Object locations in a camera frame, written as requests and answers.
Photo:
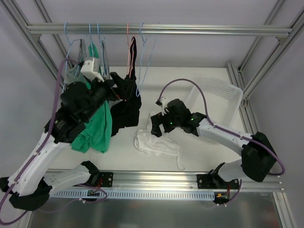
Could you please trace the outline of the white tank top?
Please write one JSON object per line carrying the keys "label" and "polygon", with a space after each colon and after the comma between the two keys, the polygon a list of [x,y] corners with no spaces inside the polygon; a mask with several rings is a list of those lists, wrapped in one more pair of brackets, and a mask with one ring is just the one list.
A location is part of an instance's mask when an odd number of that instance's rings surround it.
{"label": "white tank top", "polygon": [[163,134],[161,137],[152,135],[151,117],[155,114],[156,112],[149,112],[145,128],[137,131],[134,138],[134,145],[136,149],[147,155],[165,155],[174,157],[176,159],[178,170],[184,171],[185,167],[179,160],[180,146],[165,134]]}

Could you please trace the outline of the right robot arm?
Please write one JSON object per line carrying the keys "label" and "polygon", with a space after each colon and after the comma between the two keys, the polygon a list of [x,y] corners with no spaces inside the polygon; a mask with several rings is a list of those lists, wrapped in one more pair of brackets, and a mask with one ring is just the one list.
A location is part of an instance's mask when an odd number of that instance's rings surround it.
{"label": "right robot arm", "polygon": [[255,182],[263,182],[270,174],[277,156],[265,134],[241,134],[212,122],[207,115],[192,113],[180,99],[158,102],[162,111],[151,116],[152,135],[161,137],[181,128],[185,133],[204,137],[219,143],[241,158],[230,163],[221,163],[203,180],[209,187],[221,189],[234,180],[248,177]]}

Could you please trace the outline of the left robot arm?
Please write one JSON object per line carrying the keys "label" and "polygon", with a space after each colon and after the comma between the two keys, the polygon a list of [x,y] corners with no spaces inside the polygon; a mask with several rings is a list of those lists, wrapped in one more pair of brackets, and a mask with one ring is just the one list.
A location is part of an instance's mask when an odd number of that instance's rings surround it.
{"label": "left robot arm", "polygon": [[45,173],[106,101],[131,96],[135,87],[133,80],[120,78],[115,72],[111,72],[110,76],[111,79],[105,81],[94,79],[90,88],[82,82],[71,83],[61,96],[55,98],[61,101],[61,107],[55,110],[45,125],[36,148],[18,171],[0,180],[0,189],[10,197],[14,208],[34,211],[59,191],[79,184],[97,186],[99,170],[90,161],[84,161],[57,176],[46,176]]}

